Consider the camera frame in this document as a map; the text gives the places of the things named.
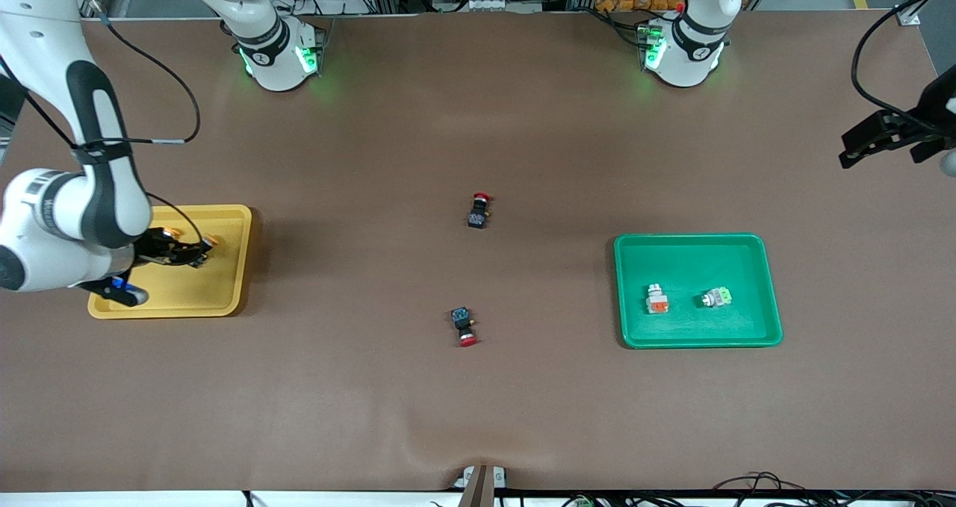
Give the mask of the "yellow plastic tray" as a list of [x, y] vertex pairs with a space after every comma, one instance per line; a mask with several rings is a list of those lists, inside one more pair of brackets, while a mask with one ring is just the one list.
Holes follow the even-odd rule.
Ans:
[[87, 311], [100, 320], [181, 319], [225, 317], [239, 309], [245, 271], [252, 251], [254, 216], [245, 205], [181, 205], [182, 214], [168, 205], [153, 208], [152, 227], [176, 228], [181, 241], [196, 242], [204, 234], [218, 245], [200, 268], [146, 264], [134, 268], [129, 282], [146, 289], [143, 305], [125, 307], [91, 295]]

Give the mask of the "green plastic tray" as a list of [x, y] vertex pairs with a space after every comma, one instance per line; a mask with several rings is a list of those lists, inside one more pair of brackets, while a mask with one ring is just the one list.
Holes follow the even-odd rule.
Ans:
[[[755, 234], [622, 234], [612, 256], [628, 347], [766, 348], [784, 338], [767, 249]], [[667, 314], [646, 310], [649, 284], [662, 286]], [[732, 303], [704, 307], [700, 296], [718, 287]]]

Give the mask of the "white power strip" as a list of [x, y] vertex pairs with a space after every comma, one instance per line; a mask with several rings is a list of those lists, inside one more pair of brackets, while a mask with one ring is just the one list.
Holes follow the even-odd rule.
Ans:
[[540, 13], [543, 7], [539, 0], [468, 0], [464, 6], [459, 6], [462, 0], [430, 0], [430, 4], [437, 11], [509, 11], [510, 13]]

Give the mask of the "metal bracket with brown post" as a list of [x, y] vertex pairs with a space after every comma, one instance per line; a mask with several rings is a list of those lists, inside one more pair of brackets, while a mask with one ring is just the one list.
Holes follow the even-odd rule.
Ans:
[[457, 507], [506, 507], [498, 492], [507, 485], [505, 467], [474, 465], [465, 467], [452, 488], [462, 492]]

